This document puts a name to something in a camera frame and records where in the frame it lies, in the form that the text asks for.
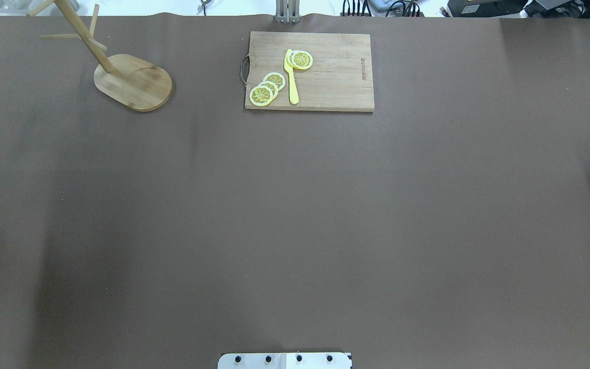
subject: wooden stand base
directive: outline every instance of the wooden stand base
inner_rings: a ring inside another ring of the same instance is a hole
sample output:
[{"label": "wooden stand base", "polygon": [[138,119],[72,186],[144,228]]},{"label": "wooden stand base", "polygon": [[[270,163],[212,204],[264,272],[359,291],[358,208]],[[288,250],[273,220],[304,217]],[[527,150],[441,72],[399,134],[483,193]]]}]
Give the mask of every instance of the wooden stand base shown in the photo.
[{"label": "wooden stand base", "polygon": [[108,58],[115,70],[97,66],[94,85],[99,91],[138,112],[151,112],[170,98],[173,82],[163,68],[128,54]]}]

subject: knife handle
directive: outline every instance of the knife handle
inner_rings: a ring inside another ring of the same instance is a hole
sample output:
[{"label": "knife handle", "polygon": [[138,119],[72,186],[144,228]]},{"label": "knife handle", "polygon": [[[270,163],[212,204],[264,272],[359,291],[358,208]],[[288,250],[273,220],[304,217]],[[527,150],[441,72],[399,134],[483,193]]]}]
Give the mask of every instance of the knife handle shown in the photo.
[{"label": "knife handle", "polygon": [[288,73],[288,97],[290,103],[297,105],[300,102],[300,95],[297,93],[297,86],[295,85],[295,73]]}]

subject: wooden mug tree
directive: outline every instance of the wooden mug tree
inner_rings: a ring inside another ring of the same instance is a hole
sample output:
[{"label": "wooden mug tree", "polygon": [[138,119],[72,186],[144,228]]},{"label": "wooden mug tree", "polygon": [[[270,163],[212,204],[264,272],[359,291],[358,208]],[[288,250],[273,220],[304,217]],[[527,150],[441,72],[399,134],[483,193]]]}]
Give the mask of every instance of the wooden mug tree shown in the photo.
[{"label": "wooden mug tree", "polygon": [[165,104],[173,91],[168,72],[128,54],[109,58],[104,53],[106,46],[94,39],[99,5],[94,7],[89,29],[68,0],[45,0],[27,15],[36,16],[52,3],[56,4],[76,33],[42,36],[42,39],[81,39],[99,62],[94,71],[94,84],[101,92],[138,112],[151,112]]}]

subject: wooden cutting board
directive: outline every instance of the wooden cutting board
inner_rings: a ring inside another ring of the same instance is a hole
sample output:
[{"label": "wooden cutting board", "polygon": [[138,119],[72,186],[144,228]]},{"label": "wooden cutting board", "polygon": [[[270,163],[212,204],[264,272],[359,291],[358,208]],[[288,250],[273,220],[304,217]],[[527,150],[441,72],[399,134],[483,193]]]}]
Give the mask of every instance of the wooden cutting board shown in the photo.
[{"label": "wooden cutting board", "polygon": [[[286,50],[304,50],[313,56],[309,70],[295,70],[300,103],[288,100]],[[250,35],[250,71],[245,92],[247,109],[373,112],[370,35],[347,33],[259,32]],[[286,86],[266,107],[256,107],[249,92],[270,72],[286,77]]]}]

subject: lemon slice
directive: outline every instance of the lemon slice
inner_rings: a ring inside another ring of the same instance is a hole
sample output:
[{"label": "lemon slice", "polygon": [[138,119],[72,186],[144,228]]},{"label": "lemon slice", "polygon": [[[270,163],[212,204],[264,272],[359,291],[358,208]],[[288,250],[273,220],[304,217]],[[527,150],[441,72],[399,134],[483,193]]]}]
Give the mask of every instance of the lemon slice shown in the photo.
[{"label": "lemon slice", "polygon": [[286,78],[281,73],[277,73],[277,72],[268,73],[265,75],[265,77],[263,77],[263,80],[270,81],[273,84],[276,84],[277,89],[279,91],[281,91],[281,89],[283,89],[284,86],[286,86]]},{"label": "lemon slice", "polygon": [[250,91],[250,102],[257,107],[264,107],[272,102],[274,94],[270,87],[265,85],[259,85]]},{"label": "lemon slice", "polygon": [[307,70],[313,65],[313,56],[304,50],[293,50],[288,56],[289,64],[299,70]]},{"label": "lemon slice", "polygon": [[277,86],[277,84],[275,84],[274,82],[263,81],[260,82],[258,86],[268,86],[270,88],[270,91],[272,91],[272,100],[274,100],[277,97],[277,94],[279,93],[279,86]]}]

